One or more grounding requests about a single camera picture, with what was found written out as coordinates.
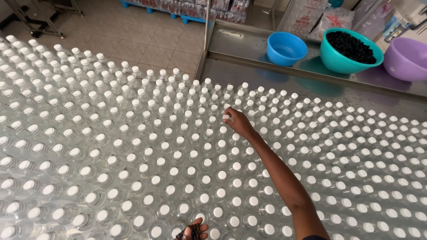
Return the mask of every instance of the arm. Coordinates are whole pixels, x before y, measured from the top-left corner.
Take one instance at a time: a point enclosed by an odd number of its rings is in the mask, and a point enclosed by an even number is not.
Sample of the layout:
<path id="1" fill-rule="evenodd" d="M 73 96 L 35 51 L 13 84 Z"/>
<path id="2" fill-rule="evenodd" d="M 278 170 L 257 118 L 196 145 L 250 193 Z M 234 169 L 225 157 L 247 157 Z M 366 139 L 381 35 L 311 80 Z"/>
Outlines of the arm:
<path id="1" fill-rule="evenodd" d="M 316 213 L 316 208 L 310 196 L 300 181 L 295 177 L 286 164 L 270 149 L 262 137 L 252 128 L 246 116 L 228 108 L 225 114 L 233 121 L 223 120 L 234 131 L 246 138 L 256 150 L 264 166 L 270 174 L 277 191 L 292 213 L 292 220 L 297 240 L 310 235 L 330 239 L 322 222 Z"/>

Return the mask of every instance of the purple plastic basin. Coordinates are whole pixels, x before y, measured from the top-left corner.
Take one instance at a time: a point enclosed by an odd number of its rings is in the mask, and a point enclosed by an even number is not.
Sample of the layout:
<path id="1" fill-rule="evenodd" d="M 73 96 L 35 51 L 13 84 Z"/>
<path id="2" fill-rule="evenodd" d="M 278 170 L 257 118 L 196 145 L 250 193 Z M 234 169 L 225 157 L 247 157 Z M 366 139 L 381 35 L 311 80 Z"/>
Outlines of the purple plastic basin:
<path id="1" fill-rule="evenodd" d="M 384 68 L 402 81 L 427 80 L 427 44 L 410 38 L 394 38 L 384 54 Z"/>

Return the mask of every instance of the finger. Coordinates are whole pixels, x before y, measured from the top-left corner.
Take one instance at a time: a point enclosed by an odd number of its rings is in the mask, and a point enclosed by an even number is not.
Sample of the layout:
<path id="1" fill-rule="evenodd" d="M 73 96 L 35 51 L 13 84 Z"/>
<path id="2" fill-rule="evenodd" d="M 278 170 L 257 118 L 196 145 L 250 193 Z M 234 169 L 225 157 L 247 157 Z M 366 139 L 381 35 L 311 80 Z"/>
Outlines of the finger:
<path id="1" fill-rule="evenodd" d="M 201 232 L 207 231 L 208 229 L 209 229 L 208 225 L 206 225 L 206 224 L 200 225 L 200 231 Z"/>
<path id="2" fill-rule="evenodd" d="M 182 240 L 191 240 L 191 229 L 186 227 L 184 230 L 184 236 L 182 236 Z"/>
<path id="3" fill-rule="evenodd" d="M 236 110 L 232 107 L 228 107 L 224 112 L 224 114 L 229 115 L 229 116 L 233 116 L 233 114 L 235 114 L 235 113 L 236 113 Z"/>
<path id="4" fill-rule="evenodd" d="M 224 123 L 228 124 L 229 126 L 231 126 L 233 124 L 233 122 L 231 122 L 230 119 L 223 119 L 222 121 Z"/>
<path id="5" fill-rule="evenodd" d="M 199 217 L 198 219 L 194 220 L 190 225 L 201 224 L 202 222 L 203 222 L 203 218 Z"/>
<path id="6" fill-rule="evenodd" d="M 208 234 L 207 233 L 201 233 L 200 234 L 200 239 L 204 240 L 206 238 L 208 238 Z"/>

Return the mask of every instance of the forearm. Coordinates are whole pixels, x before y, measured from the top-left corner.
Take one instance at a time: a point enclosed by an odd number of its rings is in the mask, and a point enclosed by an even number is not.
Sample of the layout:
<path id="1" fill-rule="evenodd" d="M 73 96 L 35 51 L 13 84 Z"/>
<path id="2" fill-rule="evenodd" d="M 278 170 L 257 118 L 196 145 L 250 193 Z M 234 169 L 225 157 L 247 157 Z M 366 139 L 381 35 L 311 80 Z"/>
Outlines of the forearm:
<path id="1" fill-rule="evenodd" d="M 314 204 L 300 181 L 288 166 L 270 149 L 258 133 L 253 133 L 248 141 L 270 174 L 281 198 L 292 212 L 296 208 L 313 208 Z"/>

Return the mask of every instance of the stainless steel table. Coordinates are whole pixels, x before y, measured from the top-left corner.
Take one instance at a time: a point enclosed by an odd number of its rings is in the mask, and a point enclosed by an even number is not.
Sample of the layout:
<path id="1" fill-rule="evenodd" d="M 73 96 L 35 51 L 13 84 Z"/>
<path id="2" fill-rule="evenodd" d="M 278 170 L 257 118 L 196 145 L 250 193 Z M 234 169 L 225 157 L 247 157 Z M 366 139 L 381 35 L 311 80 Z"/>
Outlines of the stainless steel table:
<path id="1" fill-rule="evenodd" d="M 263 86 L 325 102 L 340 101 L 388 116 L 427 120 L 427 82 L 400 81 L 382 66 L 357 74 L 332 72 L 320 59 L 320 41 L 308 38 L 303 39 L 309 48 L 306 58 L 291 67 L 279 67 L 266 55 L 267 38 L 272 33 L 214 20 L 195 79 L 211 78 L 235 86 L 247 82 L 251 90 Z"/>

